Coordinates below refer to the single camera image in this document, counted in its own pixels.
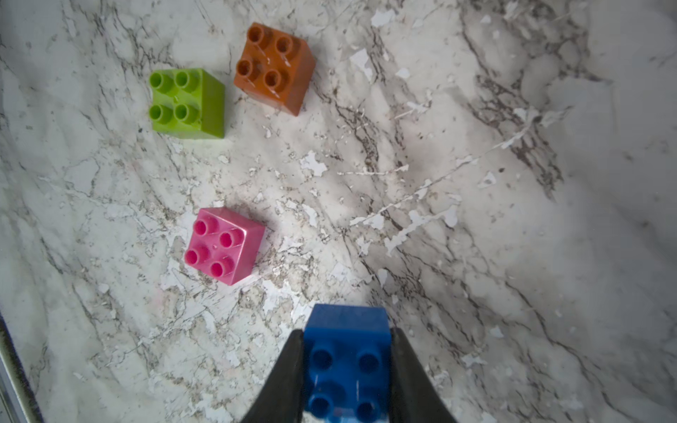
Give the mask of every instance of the lego duplo brick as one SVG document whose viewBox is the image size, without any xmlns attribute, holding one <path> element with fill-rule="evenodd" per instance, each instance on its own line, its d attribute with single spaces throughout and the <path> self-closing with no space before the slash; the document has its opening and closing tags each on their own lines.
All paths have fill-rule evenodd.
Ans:
<svg viewBox="0 0 677 423">
<path fill-rule="evenodd" d="M 385 309 L 318 304 L 303 340 L 307 411 L 332 423 L 386 419 L 391 335 Z"/>
<path fill-rule="evenodd" d="M 252 273 L 265 226 L 226 207 L 201 208 L 184 260 L 232 285 Z"/>
<path fill-rule="evenodd" d="M 176 138 L 223 138 L 225 86 L 203 69 L 157 70 L 148 79 L 153 130 Z"/>
<path fill-rule="evenodd" d="M 254 23 L 236 65 L 235 86 L 261 103 L 298 116 L 314 70 L 308 43 Z"/>
</svg>

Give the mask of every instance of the green lego brick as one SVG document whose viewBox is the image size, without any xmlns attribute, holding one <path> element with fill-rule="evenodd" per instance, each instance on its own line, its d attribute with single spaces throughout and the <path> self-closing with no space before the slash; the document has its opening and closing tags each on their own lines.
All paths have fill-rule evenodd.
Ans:
<svg viewBox="0 0 677 423">
<path fill-rule="evenodd" d="M 148 79 L 153 130 L 176 138 L 223 138 L 225 86 L 204 69 L 156 70 Z"/>
</svg>

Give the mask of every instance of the blue lego brick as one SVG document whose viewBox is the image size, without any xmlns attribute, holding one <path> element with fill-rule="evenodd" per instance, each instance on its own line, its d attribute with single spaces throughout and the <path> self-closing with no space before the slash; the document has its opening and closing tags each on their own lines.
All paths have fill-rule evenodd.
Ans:
<svg viewBox="0 0 677 423">
<path fill-rule="evenodd" d="M 317 304 L 303 343 L 306 411 L 330 423 L 386 421 L 391 337 L 385 309 Z"/>
</svg>

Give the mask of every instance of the orange lego brick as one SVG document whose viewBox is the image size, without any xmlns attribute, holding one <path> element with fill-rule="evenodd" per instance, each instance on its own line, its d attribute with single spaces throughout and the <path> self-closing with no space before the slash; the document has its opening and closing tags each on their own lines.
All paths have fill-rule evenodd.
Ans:
<svg viewBox="0 0 677 423">
<path fill-rule="evenodd" d="M 235 86 L 261 103 L 298 116 L 314 70 L 308 43 L 254 23 L 236 66 Z"/>
</svg>

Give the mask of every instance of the marble surface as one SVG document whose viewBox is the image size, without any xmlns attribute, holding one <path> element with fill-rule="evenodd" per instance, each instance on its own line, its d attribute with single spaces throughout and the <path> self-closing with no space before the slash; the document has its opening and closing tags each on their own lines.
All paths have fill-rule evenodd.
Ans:
<svg viewBox="0 0 677 423">
<path fill-rule="evenodd" d="M 313 304 L 382 306 L 460 422 L 677 422 L 674 2 L 0 1 L 0 311 L 48 422 L 238 421 Z M 262 22 L 298 118 L 232 85 Z M 227 87 L 152 131 L 149 74 Z M 200 207 L 266 224 L 229 287 Z"/>
</svg>

